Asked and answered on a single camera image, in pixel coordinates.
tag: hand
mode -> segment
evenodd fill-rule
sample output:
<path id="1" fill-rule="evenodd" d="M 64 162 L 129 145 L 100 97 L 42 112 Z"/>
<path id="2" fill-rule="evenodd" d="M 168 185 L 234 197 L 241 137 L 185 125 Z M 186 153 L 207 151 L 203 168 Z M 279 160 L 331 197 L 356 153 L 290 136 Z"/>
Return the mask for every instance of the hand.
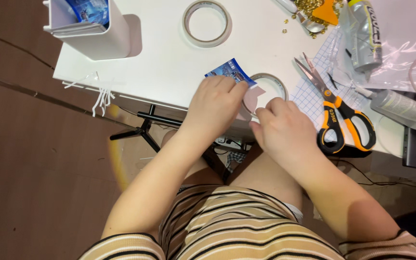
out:
<path id="1" fill-rule="evenodd" d="M 236 84 L 231 77 L 205 78 L 192 98 L 179 132 L 208 146 L 232 124 L 247 90 L 245 81 Z"/>
<path id="2" fill-rule="evenodd" d="M 261 124 L 251 121 L 250 127 L 259 146 L 284 169 L 322 154 L 314 125 L 294 102 L 276 97 L 266 108 L 258 108 L 256 115 Z"/>

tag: white container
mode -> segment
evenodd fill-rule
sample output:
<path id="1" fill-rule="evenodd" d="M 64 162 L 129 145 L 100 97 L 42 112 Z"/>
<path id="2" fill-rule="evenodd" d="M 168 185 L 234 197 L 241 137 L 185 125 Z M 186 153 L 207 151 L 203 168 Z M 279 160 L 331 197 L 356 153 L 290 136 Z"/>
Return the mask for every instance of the white container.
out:
<path id="1" fill-rule="evenodd" d="M 59 24 L 57 18 L 64 19 L 65 3 L 65 0 L 43 1 L 49 8 L 50 27 Z M 109 19 L 109 27 L 102 33 L 54 37 L 95 61 L 124 58 L 131 50 L 130 28 L 113 0 L 109 0 Z"/>

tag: masking tape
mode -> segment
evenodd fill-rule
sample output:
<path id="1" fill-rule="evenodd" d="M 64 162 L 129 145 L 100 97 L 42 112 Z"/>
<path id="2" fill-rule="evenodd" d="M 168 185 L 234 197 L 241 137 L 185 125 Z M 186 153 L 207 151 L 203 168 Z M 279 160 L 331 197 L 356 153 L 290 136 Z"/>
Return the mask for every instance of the masking tape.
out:
<path id="1" fill-rule="evenodd" d="M 283 85 L 282 81 L 279 80 L 276 76 L 272 75 L 272 74 L 268 74 L 268 73 L 258 73 L 258 74 L 254 74 L 250 77 L 252 80 L 257 80 L 257 79 L 268 79 L 268 80 L 272 80 L 273 82 L 275 82 L 275 84 L 277 85 L 277 89 L 280 91 L 281 93 L 281 98 L 283 98 L 283 100 L 287 101 L 288 100 L 288 91 L 286 90 L 286 87 Z M 256 116 L 254 111 L 250 111 L 248 109 L 248 107 L 246 106 L 245 102 L 242 100 L 242 105 L 243 107 L 250 112 L 250 114 Z"/>
<path id="2" fill-rule="evenodd" d="M 189 21 L 192 14 L 200 8 L 212 8 L 217 10 L 226 21 L 226 27 L 224 28 L 224 31 L 219 35 L 216 39 L 209 40 L 209 41 L 203 41 L 195 38 L 191 33 L 189 29 Z M 232 20 L 229 13 L 226 11 L 226 9 L 220 4 L 215 1 L 196 1 L 192 3 L 184 12 L 184 17 L 182 18 L 182 27 L 184 28 L 184 33 L 187 36 L 188 40 L 193 43 L 194 45 L 202 48 L 211 48 L 218 46 L 219 44 L 222 44 L 230 35 L 232 31 Z"/>

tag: forearm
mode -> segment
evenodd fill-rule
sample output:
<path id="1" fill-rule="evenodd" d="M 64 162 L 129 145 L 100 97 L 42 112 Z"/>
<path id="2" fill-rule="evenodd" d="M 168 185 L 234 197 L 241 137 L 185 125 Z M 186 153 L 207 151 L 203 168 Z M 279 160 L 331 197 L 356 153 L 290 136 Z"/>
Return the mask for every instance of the forearm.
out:
<path id="1" fill-rule="evenodd" d="M 380 241 L 395 237 L 399 231 L 383 207 L 323 154 L 313 156 L 312 163 L 295 163 L 287 170 L 341 238 Z"/>
<path id="2" fill-rule="evenodd" d="M 206 149 L 191 140 L 189 133 L 179 131 L 142 169 L 115 203 L 102 237 L 158 227 L 190 167 Z"/>

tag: right hand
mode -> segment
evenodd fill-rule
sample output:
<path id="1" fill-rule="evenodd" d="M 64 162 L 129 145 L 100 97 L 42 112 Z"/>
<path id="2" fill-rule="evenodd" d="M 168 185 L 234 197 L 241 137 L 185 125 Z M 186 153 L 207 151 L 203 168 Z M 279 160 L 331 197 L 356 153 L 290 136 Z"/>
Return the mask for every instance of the right hand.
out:
<path id="1" fill-rule="evenodd" d="M 276 97 L 266 108 L 258 108 L 256 115 L 260 124 L 251 121 L 250 127 L 259 146 L 284 169 L 322 154 L 314 124 L 293 101 Z"/>

